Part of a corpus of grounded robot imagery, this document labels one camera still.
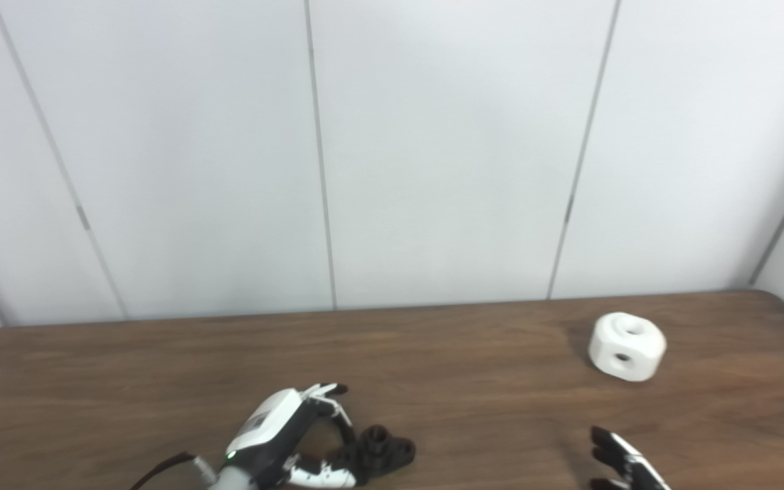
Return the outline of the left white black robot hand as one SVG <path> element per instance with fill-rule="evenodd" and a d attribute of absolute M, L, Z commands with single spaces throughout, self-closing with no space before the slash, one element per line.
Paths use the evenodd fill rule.
<path fill-rule="evenodd" d="M 314 423 L 329 419 L 346 444 L 357 437 L 353 423 L 335 396 L 346 385 L 318 382 L 298 390 L 287 388 L 267 398 L 228 444 L 226 459 L 212 489 L 355 488 L 368 483 L 360 470 L 296 453 Z"/>

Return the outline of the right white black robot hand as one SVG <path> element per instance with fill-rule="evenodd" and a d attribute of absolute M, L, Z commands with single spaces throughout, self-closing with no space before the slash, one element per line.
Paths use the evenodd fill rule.
<path fill-rule="evenodd" d="M 625 438 L 600 426 L 591 426 L 592 458 L 609 466 L 616 478 L 592 478 L 591 489 L 669 489 L 665 478 Z"/>

